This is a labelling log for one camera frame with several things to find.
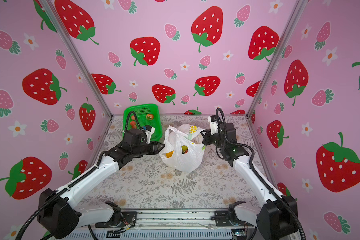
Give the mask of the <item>white lemon print plastic bag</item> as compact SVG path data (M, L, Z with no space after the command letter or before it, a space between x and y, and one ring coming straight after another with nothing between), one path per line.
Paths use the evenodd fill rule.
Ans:
M194 125L181 125L179 128L168 126L165 131L164 145L159 155L169 167L191 173L202 163L205 145L203 144L202 131L204 129ZM166 158L165 153L174 151L171 158Z

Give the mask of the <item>yellow fake banana bunch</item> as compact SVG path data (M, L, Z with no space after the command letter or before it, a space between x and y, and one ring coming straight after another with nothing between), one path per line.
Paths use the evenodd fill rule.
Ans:
M165 153L166 158L171 158L173 156L174 151L170 151L168 153Z

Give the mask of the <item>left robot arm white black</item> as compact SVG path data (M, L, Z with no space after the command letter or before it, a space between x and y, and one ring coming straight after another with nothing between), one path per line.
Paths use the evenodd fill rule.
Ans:
M151 139L154 132L155 128L150 126L125 131L122 141L103 151L98 161L83 174L55 191L45 190L40 195L38 222L58 240L76 228L96 223L118 227L124 217L115 203L108 201L93 209L78 209L77 205L99 183L133 159L157 155L165 146Z

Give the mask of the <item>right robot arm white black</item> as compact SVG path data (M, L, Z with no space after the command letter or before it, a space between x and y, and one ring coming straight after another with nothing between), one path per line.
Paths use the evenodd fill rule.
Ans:
M296 200L283 195L257 169L254 150L237 142L235 126L214 121L202 135L203 143L216 146L220 157L245 179L259 201L260 210L252 210L246 203L233 204L229 208L231 220L253 225L265 240L303 239Z

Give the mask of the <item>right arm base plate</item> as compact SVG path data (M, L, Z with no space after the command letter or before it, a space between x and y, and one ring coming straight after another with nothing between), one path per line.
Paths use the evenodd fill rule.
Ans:
M217 227L243 227L246 222L238 219L235 207L244 203L245 201L238 201L230 204L227 209L214 211L214 215L210 217L210 220L214 221Z

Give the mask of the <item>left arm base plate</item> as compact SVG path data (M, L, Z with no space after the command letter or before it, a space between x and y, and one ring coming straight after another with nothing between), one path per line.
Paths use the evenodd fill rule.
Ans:
M122 211L115 213L108 222L96 223L95 228L133 228L137 220L138 212Z

